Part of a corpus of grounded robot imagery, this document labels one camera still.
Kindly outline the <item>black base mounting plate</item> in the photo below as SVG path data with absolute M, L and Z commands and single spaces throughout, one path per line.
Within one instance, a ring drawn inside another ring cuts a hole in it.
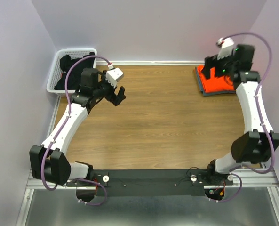
M 233 185 L 229 174 L 210 169 L 94 170 L 88 179 L 66 184 L 77 188 L 77 198 L 90 202 L 94 197 L 124 196 L 207 196 L 222 200 L 226 186 Z

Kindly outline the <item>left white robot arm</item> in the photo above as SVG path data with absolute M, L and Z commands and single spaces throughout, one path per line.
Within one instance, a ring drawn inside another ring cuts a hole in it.
M 68 146 L 80 124 L 100 100 L 105 98 L 118 106 L 125 98 L 125 88 L 115 93 L 118 82 L 124 77 L 119 68 L 99 71 L 86 68 L 76 91 L 69 96 L 66 110 L 52 133 L 41 145 L 30 149 L 32 176 L 44 182 L 65 185 L 68 180 L 77 180 L 88 186 L 93 180 L 93 167 L 82 162 L 70 163 L 66 158 Z

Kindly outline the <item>aluminium frame rail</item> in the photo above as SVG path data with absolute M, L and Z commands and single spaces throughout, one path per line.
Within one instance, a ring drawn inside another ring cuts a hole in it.
M 207 169 L 244 130 L 236 96 L 209 103 L 202 96 L 128 94 L 120 105 L 95 105 L 66 152 L 94 170 Z M 273 172 L 232 172 L 222 200 L 207 196 L 77 198 L 76 187 L 30 180 L 28 226 L 277 226 L 269 189 Z

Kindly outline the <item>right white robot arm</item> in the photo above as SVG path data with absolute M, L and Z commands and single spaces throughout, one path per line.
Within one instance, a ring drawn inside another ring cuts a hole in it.
M 255 48 L 227 41 L 218 46 L 217 55 L 206 57 L 202 73 L 209 79 L 214 68 L 216 77 L 230 78 L 242 109 L 244 134 L 232 143 L 227 155 L 209 163 L 205 179 L 212 185 L 221 181 L 222 175 L 227 176 L 243 166 L 249 168 L 273 160 L 279 146 L 279 133 L 274 132 L 264 108 L 261 77 L 251 69 Z

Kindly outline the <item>white plastic laundry basket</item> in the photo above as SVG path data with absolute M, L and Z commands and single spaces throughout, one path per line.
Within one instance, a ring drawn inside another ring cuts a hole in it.
M 56 94 L 59 97 L 65 96 L 65 90 L 54 89 L 54 87 L 60 80 L 63 72 L 60 69 L 60 59 L 62 57 L 64 57 L 65 55 L 69 55 L 71 59 L 82 58 L 85 55 L 89 55 L 91 52 L 97 55 L 97 50 L 94 48 L 65 48 L 57 51 L 51 65 L 51 69 L 47 81 L 47 86 L 46 86 L 47 92 Z

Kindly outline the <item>black t shirt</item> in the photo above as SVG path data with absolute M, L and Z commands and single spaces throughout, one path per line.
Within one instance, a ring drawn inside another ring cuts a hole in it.
M 64 90 L 65 78 L 70 68 L 79 61 L 80 58 L 72 59 L 69 55 L 65 55 L 60 59 L 60 79 L 54 87 L 54 90 Z M 81 73 L 85 68 L 93 68 L 94 58 L 86 59 L 76 65 L 68 78 L 68 90 L 75 90 L 80 84 Z

